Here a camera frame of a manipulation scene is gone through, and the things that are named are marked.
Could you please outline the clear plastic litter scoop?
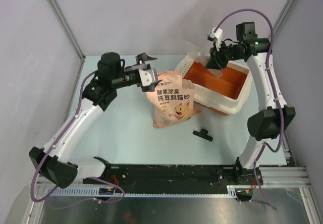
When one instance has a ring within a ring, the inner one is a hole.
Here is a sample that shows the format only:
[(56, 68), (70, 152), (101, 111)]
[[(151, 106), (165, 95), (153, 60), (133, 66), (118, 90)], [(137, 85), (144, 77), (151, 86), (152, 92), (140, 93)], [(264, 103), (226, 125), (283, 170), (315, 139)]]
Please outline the clear plastic litter scoop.
[(189, 41), (183, 40), (182, 43), (185, 53), (189, 55), (195, 62), (202, 64), (206, 69), (205, 66), (208, 63), (210, 56), (207, 55), (203, 49)]

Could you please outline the white and orange litter box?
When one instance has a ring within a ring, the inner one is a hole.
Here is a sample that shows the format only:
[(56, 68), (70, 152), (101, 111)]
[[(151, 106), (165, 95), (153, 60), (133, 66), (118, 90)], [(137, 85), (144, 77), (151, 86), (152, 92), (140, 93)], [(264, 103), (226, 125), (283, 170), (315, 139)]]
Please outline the white and orange litter box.
[(187, 55), (175, 71), (194, 83), (197, 104), (225, 116), (239, 112), (250, 94), (251, 71), (237, 62), (228, 62), (227, 67), (220, 71), (222, 76), (217, 77)]

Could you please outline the pink cat litter bag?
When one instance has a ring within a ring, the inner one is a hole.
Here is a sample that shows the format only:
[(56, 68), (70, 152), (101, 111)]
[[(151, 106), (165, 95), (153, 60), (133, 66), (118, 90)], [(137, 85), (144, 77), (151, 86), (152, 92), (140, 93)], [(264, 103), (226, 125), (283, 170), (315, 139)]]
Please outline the pink cat litter bag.
[(163, 128), (191, 119), (200, 113), (194, 106), (195, 85), (177, 71), (163, 71), (154, 92), (146, 94), (154, 105), (153, 127)]

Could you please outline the black bag clip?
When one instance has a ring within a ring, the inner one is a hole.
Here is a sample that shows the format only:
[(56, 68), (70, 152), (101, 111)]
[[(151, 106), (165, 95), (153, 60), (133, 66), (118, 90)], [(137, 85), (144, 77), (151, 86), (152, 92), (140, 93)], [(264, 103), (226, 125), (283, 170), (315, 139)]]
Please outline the black bag clip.
[(200, 131), (194, 130), (192, 134), (209, 142), (213, 141), (213, 137), (209, 135), (209, 131), (207, 129), (202, 128)]

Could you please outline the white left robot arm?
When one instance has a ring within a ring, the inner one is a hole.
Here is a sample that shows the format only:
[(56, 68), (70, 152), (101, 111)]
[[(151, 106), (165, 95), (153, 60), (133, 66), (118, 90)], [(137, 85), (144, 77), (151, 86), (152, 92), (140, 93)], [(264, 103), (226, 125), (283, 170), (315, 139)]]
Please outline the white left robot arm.
[(149, 64), (155, 58), (141, 53), (136, 63), (126, 66), (116, 52), (104, 53), (96, 71), (85, 77), (81, 84), (77, 108), (61, 126), (53, 138), (42, 148), (33, 147), (29, 157), (36, 172), (61, 189), (70, 186), (75, 179), (94, 177), (107, 183), (112, 172), (108, 162), (100, 157), (83, 163), (71, 163), (70, 157), (83, 134), (117, 97), (120, 88), (136, 85), (143, 92), (153, 92), (160, 80), (156, 69)]

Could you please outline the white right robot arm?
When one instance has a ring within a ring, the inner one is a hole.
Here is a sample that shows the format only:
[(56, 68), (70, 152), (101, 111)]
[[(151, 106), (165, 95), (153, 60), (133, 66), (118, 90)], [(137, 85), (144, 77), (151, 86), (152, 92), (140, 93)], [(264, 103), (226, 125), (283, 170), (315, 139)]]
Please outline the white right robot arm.
[(257, 97), (258, 113), (247, 121), (249, 139), (242, 154), (236, 160), (233, 179), (245, 184), (251, 178), (250, 170), (259, 165), (266, 148), (278, 152), (283, 144), (283, 133), (296, 115), (294, 107), (285, 101), (273, 67), (271, 42), (268, 38), (259, 38), (254, 22), (244, 22), (236, 26), (237, 41), (226, 45), (222, 39), (223, 31), (212, 28), (208, 40), (213, 43), (210, 58), (205, 68), (222, 70), (228, 62), (244, 60), (252, 74)]

